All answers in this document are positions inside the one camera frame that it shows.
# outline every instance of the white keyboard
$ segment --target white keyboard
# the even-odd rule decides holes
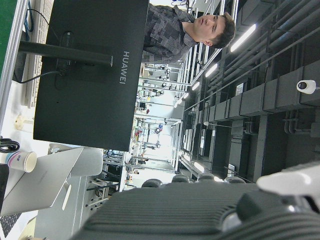
[[[34,8],[35,10],[38,10],[40,13],[42,13],[45,16],[45,19],[48,22],[50,22],[50,16],[51,16],[53,4],[54,4],[54,0],[36,0],[35,6],[31,6],[31,7]],[[39,13],[32,11],[32,16],[34,21],[34,29],[33,29],[32,37],[30,40],[33,43],[45,44],[47,39],[47,33],[48,33],[48,24]],[[33,55],[33,54],[30,55],[28,74],[26,79],[31,79],[41,74],[41,67],[42,67],[41,58],[42,56],[39,56],[39,55]],[[28,108],[32,108],[36,106],[39,81],[40,79],[37,78],[27,83],[24,103],[26,106],[28,106]]]

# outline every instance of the green wall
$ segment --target green wall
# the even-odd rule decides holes
[[[2,73],[4,66],[16,6],[16,0],[0,0],[0,73]]]

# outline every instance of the black monitor back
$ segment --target black monitor back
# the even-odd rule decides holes
[[[112,67],[72,62],[41,77],[33,137],[128,151],[148,0],[55,0],[46,44],[113,56]],[[71,31],[71,39],[66,32]],[[42,71],[63,60],[43,57]]]

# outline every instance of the security camera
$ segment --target security camera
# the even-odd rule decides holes
[[[301,80],[296,84],[296,89],[304,94],[313,94],[319,87],[314,80]]]

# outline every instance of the keyboard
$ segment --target keyboard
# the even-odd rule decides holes
[[[42,13],[45,16],[45,19],[50,22],[53,4],[54,0],[37,0],[35,1],[35,6],[31,7]],[[32,11],[32,16],[34,20],[34,29],[31,41],[33,43],[45,44],[49,26],[39,13]],[[41,74],[41,58],[42,56],[30,54],[27,79],[31,79]],[[39,82],[40,79],[37,78],[27,83],[24,104],[28,106],[28,108],[36,106]]]
[[[0,217],[0,223],[3,230],[4,237],[6,238],[10,233],[11,229],[17,222],[18,218],[20,217],[21,213],[12,214],[8,216]]]

